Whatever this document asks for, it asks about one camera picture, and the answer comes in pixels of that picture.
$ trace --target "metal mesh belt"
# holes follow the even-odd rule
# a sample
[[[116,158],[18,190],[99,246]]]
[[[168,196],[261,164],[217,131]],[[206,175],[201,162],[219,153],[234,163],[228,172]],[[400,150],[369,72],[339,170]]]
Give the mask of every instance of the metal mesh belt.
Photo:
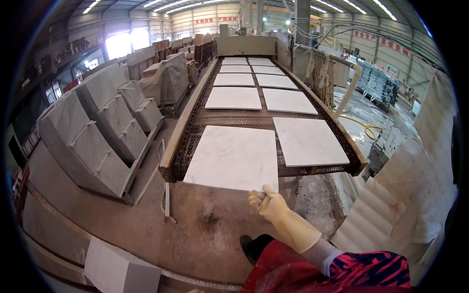
[[[340,145],[344,149],[350,163],[347,165],[320,165],[311,167],[287,167],[285,166],[285,159],[283,157],[282,148],[280,141],[275,134],[275,140],[277,144],[277,165],[279,177],[293,177],[293,176],[305,176],[315,175],[324,173],[335,173],[335,172],[348,172],[355,173],[360,167],[360,160],[358,159],[352,147],[346,140],[345,136],[340,132],[338,127],[334,124],[332,119],[322,109],[319,103],[305,90],[302,86],[297,83],[294,79],[290,78],[292,82],[302,91],[310,102],[314,105],[319,115],[312,114],[298,114],[298,113],[285,113],[285,112],[270,112],[267,110],[265,105],[264,94],[262,89],[259,87],[255,74],[252,74],[254,78],[254,84],[259,93],[261,100],[262,110],[227,110],[227,109],[205,109],[205,103],[208,100],[210,92],[213,88],[213,82],[215,77],[220,71],[221,61],[223,58],[219,58],[214,70],[210,74],[207,83],[204,85],[197,102],[192,109],[192,113],[189,117],[188,126],[182,144],[179,147],[173,168],[173,175],[177,180],[183,180],[186,174],[189,163],[194,155],[196,147],[199,143],[202,133],[207,125],[215,126],[232,126],[232,127],[244,127],[244,128],[257,128],[257,129],[269,129],[275,130],[272,117],[291,117],[291,118],[307,118],[307,119],[320,119],[325,120],[331,128],[335,137],[339,141]]]

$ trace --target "ceiling light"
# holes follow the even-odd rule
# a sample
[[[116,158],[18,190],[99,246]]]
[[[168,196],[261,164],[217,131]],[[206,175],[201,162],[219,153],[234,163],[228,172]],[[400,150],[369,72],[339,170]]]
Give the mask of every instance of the ceiling light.
[[[161,6],[157,9],[153,10],[153,12],[157,12],[157,11],[160,11],[160,10],[166,9],[168,7],[171,7],[171,6],[174,6],[174,5],[177,5],[177,4],[181,4],[181,3],[184,3],[184,2],[187,2],[187,1],[189,1],[189,0],[181,0],[181,1],[173,2],[173,3],[169,3],[168,5]]]
[[[178,10],[183,10],[183,9],[190,8],[190,7],[197,6],[197,5],[202,5],[202,2],[186,5],[186,6],[183,6],[183,7],[178,7],[176,9],[169,10],[168,12],[166,12],[166,14],[170,14],[170,13],[176,12]]]
[[[160,1],[161,1],[161,0],[152,1],[152,2],[150,2],[150,3],[145,4],[144,7],[148,7],[148,6],[152,5],[152,4],[155,4],[156,2],[160,2]]]
[[[386,12],[387,15],[389,15],[389,17],[394,20],[394,21],[397,21],[397,18],[391,13],[391,11],[389,11],[386,6],[384,6],[383,4],[381,4],[381,2],[379,2],[378,0],[373,0],[376,4],[378,4],[378,6],[384,10],[384,12]]]
[[[361,9],[360,7],[358,7],[357,5],[353,4],[352,2],[350,2],[349,0],[344,0],[345,3],[348,3],[350,6],[352,7],[355,7],[356,10],[360,11],[361,13],[363,14],[366,14],[366,12],[363,11],[363,9]]]
[[[336,6],[331,5],[331,4],[327,3],[327,2],[324,2],[324,1],[322,1],[322,0],[316,0],[316,1],[317,1],[317,2],[321,2],[321,3],[324,4],[324,5],[329,6],[330,8],[335,9],[335,10],[339,11],[340,13],[344,13],[344,11],[343,11],[342,9],[338,9]]]
[[[205,1],[204,4],[213,3],[213,2],[222,2],[222,1],[230,1],[230,0],[210,0],[210,1]]]
[[[85,11],[83,11],[83,14],[88,13],[91,10],[91,8],[93,8],[99,1],[101,0],[95,0],[93,3],[91,3],[90,6],[88,6],[88,8],[86,8]]]
[[[322,13],[327,13],[327,11],[322,10],[322,9],[320,9],[320,8],[317,8],[317,7],[315,7],[315,6],[310,6],[310,7],[311,7],[312,9],[317,10],[317,11],[321,11]]]

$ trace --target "factory floor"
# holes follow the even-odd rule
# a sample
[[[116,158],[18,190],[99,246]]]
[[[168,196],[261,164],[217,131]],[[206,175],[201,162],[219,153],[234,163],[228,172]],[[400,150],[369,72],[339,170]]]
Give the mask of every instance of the factory floor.
[[[337,88],[336,104],[340,93]],[[384,113],[358,92],[346,106],[347,115],[365,124],[398,127],[404,135],[416,136],[409,109],[400,103]],[[348,120],[344,124],[366,157],[371,139],[363,127]],[[145,157],[139,178],[141,190],[149,174],[158,165],[157,147],[162,138],[167,143],[177,119],[167,119]],[[126,249],[137,257],[169,271],[224,284],[241,285],[252,266],[239,245],[241,235],[257,237],[268,233],[276,236],[273,226],[259,215],[250,215],[247,194],[219,190],[182,182],[171,185],[171,216],[177,224],[164,220],[160,209],[163,179],[159,173],[136,207],[96,196],[80,189],[62,171],[40,142],[28,161],[30,181],[42,196],[60,213],[88,232]],[[331,239],[342,223],[337,190],[332,175],[279,178],[280,193],[289,207]],[[58,217],[28,195],[23,213],[23,227],[32,238],[64,258],[84,264],[89,240],[67,231]]]

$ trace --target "yellow glove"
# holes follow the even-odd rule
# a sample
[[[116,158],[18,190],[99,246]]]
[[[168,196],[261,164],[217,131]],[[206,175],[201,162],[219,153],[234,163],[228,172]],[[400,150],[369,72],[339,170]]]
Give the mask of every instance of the yellow glove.
[[[249,192],[249,206],[271,222],[277,229],[280,240],[297,253],[310,249],[321,238],[321,232],[289,209],[281,194],[266,184],[262,189],[265,194],[256,190]]]

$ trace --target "plastic wrap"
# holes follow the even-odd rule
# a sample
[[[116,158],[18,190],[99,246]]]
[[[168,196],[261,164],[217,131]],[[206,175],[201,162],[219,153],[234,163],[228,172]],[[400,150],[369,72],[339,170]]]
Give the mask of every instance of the plastic wrap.
[[[142,78],[139,83],[145,98],[153,98],[158,106],[175,104],[186,88],[189,79],[183,52],[168,55],[161,61],[155,75]]]

